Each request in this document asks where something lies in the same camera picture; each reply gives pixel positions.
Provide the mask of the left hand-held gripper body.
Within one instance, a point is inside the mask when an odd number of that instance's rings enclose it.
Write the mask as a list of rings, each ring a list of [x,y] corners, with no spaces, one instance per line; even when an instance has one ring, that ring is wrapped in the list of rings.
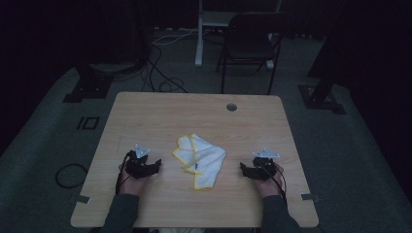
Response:
[[[146,170],[151,168],[146,164],[149,153],[150,150],[136,144],[135,149],[126,154],[125,171],[136,180],[145,178]]]

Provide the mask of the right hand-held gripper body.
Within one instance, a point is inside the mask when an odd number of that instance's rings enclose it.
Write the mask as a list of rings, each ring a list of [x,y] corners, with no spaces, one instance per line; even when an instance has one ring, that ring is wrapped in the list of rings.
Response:
[[[274,158],[279,158],[280,154],[273,150],[263,149],[255,151],[253,153],[255,157],[253,159],[255,180],[266,181],[272,178],[277,173],[277,167],[274,162]]]

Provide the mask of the white towel with yellow edge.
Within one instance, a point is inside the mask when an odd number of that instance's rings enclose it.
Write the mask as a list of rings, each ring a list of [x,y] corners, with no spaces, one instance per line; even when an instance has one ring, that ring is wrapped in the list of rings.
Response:
[[[212,188],[222,169],[226,151],[196,134],[179,138],[177,146],[172,154],[183,164],[185,171],[194,174],[193,188]]]

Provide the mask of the person's left hand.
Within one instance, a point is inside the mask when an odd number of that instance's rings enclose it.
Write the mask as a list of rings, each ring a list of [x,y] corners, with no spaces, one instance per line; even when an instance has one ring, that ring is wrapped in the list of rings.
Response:
[[[136,180],[130,176],[125,169],[120,165],[120,187],[119,194],[130,194],[140,196],[144,193],[144,189],[150,178],[141,178]]]

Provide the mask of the person's right hand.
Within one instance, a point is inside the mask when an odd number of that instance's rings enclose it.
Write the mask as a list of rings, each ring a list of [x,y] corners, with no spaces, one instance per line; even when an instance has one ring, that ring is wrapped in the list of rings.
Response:
[[[282,173],[284,169],[279,164],[275,164],[275,166],[277,172],[271,179],[266,181],[254,180],[254,185],[261,198],[273,195],[281,196],[283,193]]]

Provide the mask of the black stand with square base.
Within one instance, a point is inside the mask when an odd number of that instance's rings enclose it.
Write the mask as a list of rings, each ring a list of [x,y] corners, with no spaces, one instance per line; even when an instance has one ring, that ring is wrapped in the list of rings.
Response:
[[[319,78],[319,82],[317,85],[300,84],[298,86],[300,95],[307,109],[330,110],[336,115],[346,114],[343,105],[336,101],[331,92],[335,84],[333,70],[336,66],[336,62],[334,61],[336,55],[330,45],[330,38],[333,37],[333,28],[340,18],[346,1],[347,0],[339,0],[338,8],[333,14],[331,28],[327,32],[325,41],[309,71],[308,76],[310,78]]]
[[[65,95],[64,103],[81,103],[84,99],[105,99],[114,76],[92,68],[88,64],[75,67],[80,78],[71,93]]]

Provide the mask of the grey round floor base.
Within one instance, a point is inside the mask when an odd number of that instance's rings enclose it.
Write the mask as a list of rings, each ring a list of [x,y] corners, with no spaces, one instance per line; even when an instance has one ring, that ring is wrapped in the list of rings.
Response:
[[[133,62],[122,63],[122,64],[116,64],[116,63],[90,64],[90,67],[92,69],[97,70],[99,72],[108,73],[108,74],[122,73],[134,66],[135,64]]]

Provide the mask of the black folding chair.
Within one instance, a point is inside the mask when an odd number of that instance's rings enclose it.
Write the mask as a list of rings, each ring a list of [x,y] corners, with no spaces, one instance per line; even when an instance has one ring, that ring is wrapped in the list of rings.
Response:
[[[244,12],[229,21],[223,37],[223,48],[216,71],[223,68],[221,93],[224,93],[225,71],[229,65],[255,65],[257,70],[273,62],[267,95],[275,80],[282,41],[293,25],[293,16],[281,12]]]

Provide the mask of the white metal stand frame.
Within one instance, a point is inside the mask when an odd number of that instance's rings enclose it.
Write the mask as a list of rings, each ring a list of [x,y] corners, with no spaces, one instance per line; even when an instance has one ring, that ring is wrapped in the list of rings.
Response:
[[[234,12],[205,11],[203,9],[203,0],[198,0],[197,44],[194,58],[194,65],[196,67],[201,67],[203,63],[204,27],[227,27],[229,21],[234,16]]]

